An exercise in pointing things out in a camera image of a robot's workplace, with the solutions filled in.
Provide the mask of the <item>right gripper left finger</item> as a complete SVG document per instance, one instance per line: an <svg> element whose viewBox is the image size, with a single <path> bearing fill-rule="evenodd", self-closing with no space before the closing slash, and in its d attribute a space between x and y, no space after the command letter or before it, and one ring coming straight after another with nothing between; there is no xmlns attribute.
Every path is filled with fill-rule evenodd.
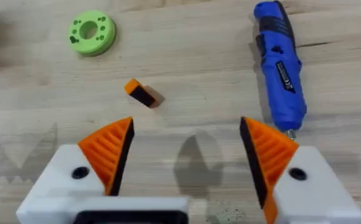
<svg viewBox="0 0 361 224"><path fill-rule="evenodd" d="M19 222L73 223L80 212L117 196L133 136L127 117L61 145L17 209Z"/></svg>

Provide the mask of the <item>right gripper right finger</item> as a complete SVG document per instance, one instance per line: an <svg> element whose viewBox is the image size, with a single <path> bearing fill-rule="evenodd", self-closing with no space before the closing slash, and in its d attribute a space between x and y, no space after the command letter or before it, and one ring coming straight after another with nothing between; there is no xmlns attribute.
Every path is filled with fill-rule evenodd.
<svg viewBox="0 0 361 224"><path fill-rule="evenodd" d="M358 224L361 209L318 148L241 117L240 136L267 224Z"/></svg>

